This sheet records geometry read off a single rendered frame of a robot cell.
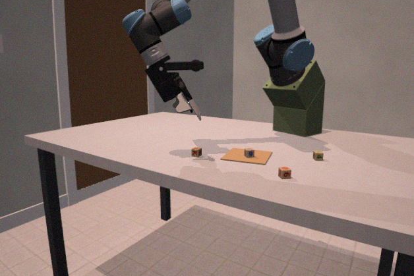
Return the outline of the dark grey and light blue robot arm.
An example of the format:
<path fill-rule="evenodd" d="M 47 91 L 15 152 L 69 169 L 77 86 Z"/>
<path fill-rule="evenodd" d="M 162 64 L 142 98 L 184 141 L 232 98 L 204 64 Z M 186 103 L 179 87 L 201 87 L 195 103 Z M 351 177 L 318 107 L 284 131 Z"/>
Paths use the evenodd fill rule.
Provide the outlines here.
<path fill-rule="evenodd" d="M 159 37 L 191 19 L 189 1 L 155 0 L 151 12 L 146 14 L 139 9 L 123 19 L 127 34 L 146 65 L 153 65 L 167 56 Z M 306 38 L 305 28 L 299 24 L 295 0 L 268 0 L 268 3 L 273 25 L 261 30 L 254 43 L 269 67 L 273 84 L 288 86 L 305 73 L 305 67 L 314 56 L 314 46 Z M 166 70 L 197 72 L 204 68 L 204 63 L 199 60 L 165 64 Z"/>

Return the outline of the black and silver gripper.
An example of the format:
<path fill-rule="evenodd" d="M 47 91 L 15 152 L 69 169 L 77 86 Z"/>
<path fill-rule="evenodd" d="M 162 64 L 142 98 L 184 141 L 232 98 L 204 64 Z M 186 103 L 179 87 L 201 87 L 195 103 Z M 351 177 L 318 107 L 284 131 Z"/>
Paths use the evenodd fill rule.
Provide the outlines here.
<path fill-rule="evenodd" d="M 152 81 L 164 103 L 176 98 L 173 103 L 176 112 L 184 113 L 190 111 L 192 113 L 193 110 L 199 120 L 201 120 L 200 110 L 179 76 L 179 73 L 167 72 L 165 62 L 168 60 L 170 60 L 169 55 L 153 65 L 150 65 L 149 68 L 145 70 L 146 74 Z M 160 71 L 160 67 L 163 68 L 162 71 Z M 167 95 L 169 95 L 169 97 Z"/>

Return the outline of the tan flat mat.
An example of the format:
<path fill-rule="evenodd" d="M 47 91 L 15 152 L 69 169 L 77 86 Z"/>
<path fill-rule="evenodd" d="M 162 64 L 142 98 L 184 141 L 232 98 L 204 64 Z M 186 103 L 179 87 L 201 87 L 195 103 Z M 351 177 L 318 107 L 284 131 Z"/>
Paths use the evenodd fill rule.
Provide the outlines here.
<path fill-rule="evenodd" d="M 254 157 L 247 158 L 244 156 L 244 150 L 241 148 L 232 148 L 220 160 L 265 165 L 272 154 L 272 152 L 255 150 Z"/>

